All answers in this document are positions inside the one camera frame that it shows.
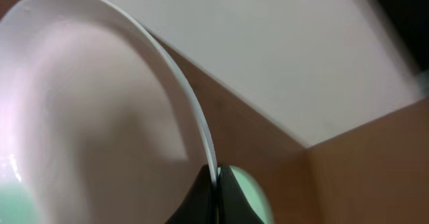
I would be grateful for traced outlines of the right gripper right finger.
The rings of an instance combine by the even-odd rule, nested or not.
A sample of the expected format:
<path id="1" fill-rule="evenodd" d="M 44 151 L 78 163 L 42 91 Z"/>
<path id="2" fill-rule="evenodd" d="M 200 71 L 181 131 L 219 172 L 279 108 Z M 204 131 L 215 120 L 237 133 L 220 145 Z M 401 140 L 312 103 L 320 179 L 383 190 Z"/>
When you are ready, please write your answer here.
<path id="1" fill-rule="evenodd" d="M 263 224 L 247 202 L 230 166 L 218 168 L 218 207 L 221 224 Z"/>

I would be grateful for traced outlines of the white plate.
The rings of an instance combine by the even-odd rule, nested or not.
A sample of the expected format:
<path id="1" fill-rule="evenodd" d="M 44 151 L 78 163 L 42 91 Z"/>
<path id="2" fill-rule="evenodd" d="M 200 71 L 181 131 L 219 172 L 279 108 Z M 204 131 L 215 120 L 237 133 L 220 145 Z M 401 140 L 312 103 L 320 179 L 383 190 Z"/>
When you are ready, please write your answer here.
<path id="1" fill-rule="evenodd" d="M 166 50 L 108 0 L 1 19 L 1 222 L 165 223 L 217 161 Z"/>

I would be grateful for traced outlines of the mint plate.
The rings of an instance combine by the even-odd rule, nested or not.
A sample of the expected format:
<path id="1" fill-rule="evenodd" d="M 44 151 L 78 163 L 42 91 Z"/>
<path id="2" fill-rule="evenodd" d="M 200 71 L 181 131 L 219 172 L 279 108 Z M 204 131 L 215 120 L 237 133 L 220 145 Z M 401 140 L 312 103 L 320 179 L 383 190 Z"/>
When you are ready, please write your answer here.
<path id="1" fill-rule="evenodd" d="M 274 224 L 270 203 L 254 177 L 238 166 L 230 166 L 230 168 L 253 212 L 263 224 Z"/>

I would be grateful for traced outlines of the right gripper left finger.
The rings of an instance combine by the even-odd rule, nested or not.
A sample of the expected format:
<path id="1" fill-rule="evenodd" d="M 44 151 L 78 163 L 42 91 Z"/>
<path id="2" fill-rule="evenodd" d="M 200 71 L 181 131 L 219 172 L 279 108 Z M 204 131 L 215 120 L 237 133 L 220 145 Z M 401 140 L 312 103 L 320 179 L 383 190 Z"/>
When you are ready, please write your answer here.
<path id="1" fill-rule="evenodd" d="M 184 200 L 166 224 L 214 224 L 215 200 L 207 165 L 202 166 Z"/>

